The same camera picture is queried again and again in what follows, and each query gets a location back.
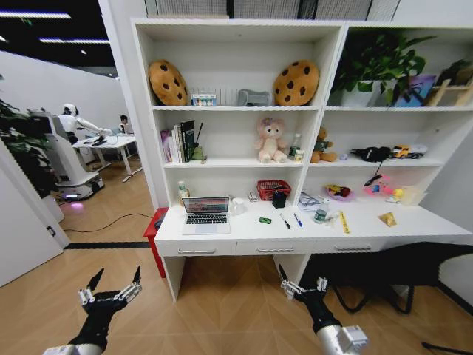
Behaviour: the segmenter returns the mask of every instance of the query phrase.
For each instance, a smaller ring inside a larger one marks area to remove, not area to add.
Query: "red basket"
[[[256,184],[259,198],[263,201],[271,201],[274,192],[283,192],[286,196],[290,194],[290,186],[283,180],[260,180]]]

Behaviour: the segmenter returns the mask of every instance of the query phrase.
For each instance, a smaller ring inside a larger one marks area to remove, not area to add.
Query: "white table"
[[[101,144],[100,146],[93,146],[92,143],[97,140],[96,137],[83,139],[78,141],[72,145],[72,148],[90,148],[95,149],[97,151],[98,158],[101,161],[102,167],[97,169],[96,171],[100,171],[105,169],[106,167],[110,166],[112,163],[105,161],[103,157],[102,149],[119,149],[121,156],[123,158],[123,163],[125,164],[126,172],[128,175],[123,179],[123,182],[126,182],[131,176],[143,170],[143,167],[132,171],[130,168],[130,164],[128,162],[128,155],[126,154],[126,146],[131,143],[136,142],[136,138],[134,135],[110,135],[106,139],[106,142]],[[78,154],[79,160],[85,166],[85,163],[81,157],[81,154]]]
[[[172,206],[155,238],[157,250],[166,269],[173,300],[177,299],[185,258],[212,255],[273,255],[276,265],[281,264],[289,278],[298,283],[311,254],[377,252],[403,244],[420,241],[472,244],[471,233],[433,214],[420,206],[407,207],[386,203],[375,197],[358,197],[343,203],[330,202],[330,211],[342,210],[350,233],[345,234],[341,221],[333,228],[315,223],[313,213],[306,213],[288,204],[275,209],[270,202],[250,203],[246,213],[229,214],[230,234],[182,235],[186,212],[181,206]],[[303,227],[294,217],[297,213]],[[378,218],[392,212],[398,225],[386,226]],[[288,229],[279,213],[285,216]],[[270,225],[260,223],[260,217],[269,217]]]

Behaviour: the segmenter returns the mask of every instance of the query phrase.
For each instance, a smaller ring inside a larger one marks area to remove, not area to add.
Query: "small bottle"
[[[297,149],[296,150],[296,155],[294,155],[294,161],[296,163],[301,163],[303,158],[304,158],[304,151],[300,150],[300,149]]]
[[[189,189],[186,187],[186,183],[184,183],[184,181],[179,181],[178,185],[180,205],[184,206],[183,198],[190,197],[191,194],[189,193]]]
[[[316,215],[313,216],[313,220],[318,224],[323,223],[325,219],[327,218],[327,210],[328,210],[328,203],[324,201],[317,208]]]
[[[296,133],[294,135],[294,141],[290,145],[290,148],[289,148],[288,158],[294,159],[294,157],[296,156],[296,150],[299,150],[299,149],[301,149],[301,135],[300,133]]]

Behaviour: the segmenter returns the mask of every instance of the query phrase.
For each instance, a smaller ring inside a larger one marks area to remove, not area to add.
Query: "black bag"
[[[365,149],[352,149],[350,153],[359,156],[364,161],[375,163],[389,158],[391,155],[391,148],[388,148],[387,146],[382,146],[380,148],[371,146]]]

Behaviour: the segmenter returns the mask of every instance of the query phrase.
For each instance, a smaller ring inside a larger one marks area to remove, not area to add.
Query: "laptop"
[[[228,197],[184,197],[187,216],[183,234],[229,234],[228,200]]]

